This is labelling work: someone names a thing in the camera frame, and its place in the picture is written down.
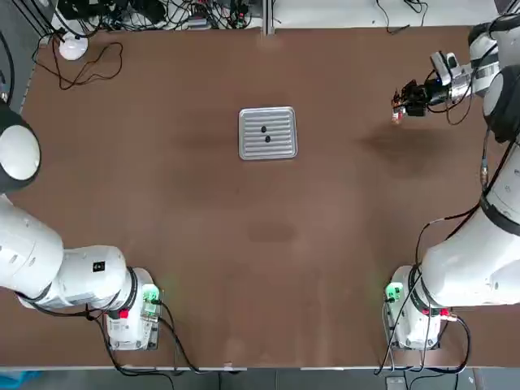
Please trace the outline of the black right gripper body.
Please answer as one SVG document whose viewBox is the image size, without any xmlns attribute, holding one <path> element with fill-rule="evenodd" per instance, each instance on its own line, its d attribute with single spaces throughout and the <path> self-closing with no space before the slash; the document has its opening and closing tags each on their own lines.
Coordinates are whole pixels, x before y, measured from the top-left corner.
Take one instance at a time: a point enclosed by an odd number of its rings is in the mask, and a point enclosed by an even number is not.
<svg viewBox="0 0 520 390">
<path fill-rule="evenodd" d="M 436 106 L 446 103 L 450 98 L 450 87 L 442 85 L 440 80 L 426 80 L 423 84 L 425 106 Z"/>
</svg>

